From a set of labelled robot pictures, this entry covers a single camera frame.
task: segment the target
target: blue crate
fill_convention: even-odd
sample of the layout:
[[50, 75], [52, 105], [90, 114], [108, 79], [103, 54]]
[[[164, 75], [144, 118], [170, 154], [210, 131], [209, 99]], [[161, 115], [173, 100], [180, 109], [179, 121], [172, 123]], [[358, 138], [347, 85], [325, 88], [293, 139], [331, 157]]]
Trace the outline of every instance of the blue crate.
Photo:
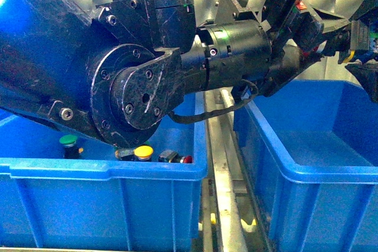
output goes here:
[[378, 104], [344, 81], [293, 81], [234, 116], [279, 251], [378, 251]]
[[[202, 94], [178, 108], [200, 113]], [[62, 159], [63, 134], [29, 120], [0, 121], [0, 246], [189, 251], [198, 235], [207, 174], [204, 123], [165, 118], [149, 140], [194, 164], [120, 162], [114, 148], [79, 140], [83, 159]]]

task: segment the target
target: robotic arm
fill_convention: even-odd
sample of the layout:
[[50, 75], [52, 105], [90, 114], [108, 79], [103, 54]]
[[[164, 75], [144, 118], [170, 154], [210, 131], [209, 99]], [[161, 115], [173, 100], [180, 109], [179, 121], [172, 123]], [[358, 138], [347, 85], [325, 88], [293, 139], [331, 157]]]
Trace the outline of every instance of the robotic arm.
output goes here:
[[172, 113], [185, 94], [270, 96], [324, 55], [365, 55], [351, 49], [353, 27], [301, 0], [266, 0], [258, 13], [220, 0], [216, 19], [198, 28], [193, 0], [113, 0], [91, 15], [72, 0], [4, 0], [0, 107], [132, 148], [167, 114], [197, 121]]

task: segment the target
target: black cylinder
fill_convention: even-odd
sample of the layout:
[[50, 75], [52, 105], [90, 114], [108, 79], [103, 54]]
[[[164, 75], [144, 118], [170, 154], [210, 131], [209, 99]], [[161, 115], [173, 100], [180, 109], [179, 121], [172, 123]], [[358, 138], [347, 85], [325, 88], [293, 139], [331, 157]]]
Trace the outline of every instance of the black cylinder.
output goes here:
[[271, 42], [257, 21], [207, 25], [197, 34], [191, 51], [181, 56], [187, 93], [263, 79], [269, 71]]
[[72, 0], [4, 0], [0, 83], [20, 89], [25, 100], [75, 102], [85, 68], [73, 60], [91, 23]]

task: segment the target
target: black cable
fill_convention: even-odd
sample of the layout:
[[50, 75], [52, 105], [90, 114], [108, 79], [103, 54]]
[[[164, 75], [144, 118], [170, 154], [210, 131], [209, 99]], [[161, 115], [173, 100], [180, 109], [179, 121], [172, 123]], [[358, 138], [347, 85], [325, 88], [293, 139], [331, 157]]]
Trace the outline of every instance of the black cable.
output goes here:
[[169, 112], [168, 116], [176, 123], [192, 124], [192, 123], [200, 122], [209, 118], [224, 115], [226, 113], [233, 112], [237, 109], [241, 109], [243, 106], [250, 103], [259, 94], [258, 87], [252, 82], [242, 79], [242, 83], [245, 83], [248, 86], [250, 90], [250, 96], [247, 99], [241, 100], [240, 102], [236, 103], [233, 106], [230, 106], [226, 109], [217, 109], [217, 110], [213, 110], [212, 112], [204, 112], [204, 113], [192, 115], [192, 116], [181, 116], [181, 115], [175, 114], [174, 112]]

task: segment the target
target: metal rail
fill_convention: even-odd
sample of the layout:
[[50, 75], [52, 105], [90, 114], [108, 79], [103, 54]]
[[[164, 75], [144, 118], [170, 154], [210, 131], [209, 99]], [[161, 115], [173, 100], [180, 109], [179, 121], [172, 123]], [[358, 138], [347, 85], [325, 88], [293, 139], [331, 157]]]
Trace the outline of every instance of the metal rail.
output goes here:
[[[213, 92], [205, 93], [206, 111], [216, 109]], [[232, 177], [226, 156], [226, 149], [222, 143], [222, 131], [219, 117], [209, 119], [206, 123], [208, 143], [214, 168], [214, 180], [217, 194], [219, 226], [221, 239], [218, 246], [224, 252], [247, 252], [247, 245], [240, 222], [239, 209], [233, 191]]]

